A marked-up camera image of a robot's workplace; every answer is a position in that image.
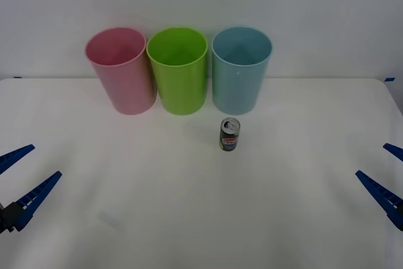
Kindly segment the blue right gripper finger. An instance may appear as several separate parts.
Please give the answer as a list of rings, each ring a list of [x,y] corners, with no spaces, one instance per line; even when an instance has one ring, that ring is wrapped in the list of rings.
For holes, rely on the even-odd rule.
[[[369,194],[385,211],[393,225],[402,231],[402,199],[358,170],[355,175]]]
[[[393,154],[397,158],[403,158],[403,149],[400,147],[397,147],[395,145],[386,143],[383,145],[383,148],[387,151],[389,151],[391,154]]]

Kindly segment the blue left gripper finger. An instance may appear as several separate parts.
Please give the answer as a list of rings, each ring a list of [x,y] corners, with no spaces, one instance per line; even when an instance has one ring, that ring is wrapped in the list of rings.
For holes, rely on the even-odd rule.
[[[24,229],[61,177],[60,171],[55,172],[26,195],[1,209],[1,233]]]
[[[6,170],[12,167],[12,165],[17,163],[34,149],[35,146],[30,144],[0,156],[0,174],[3,174]]]

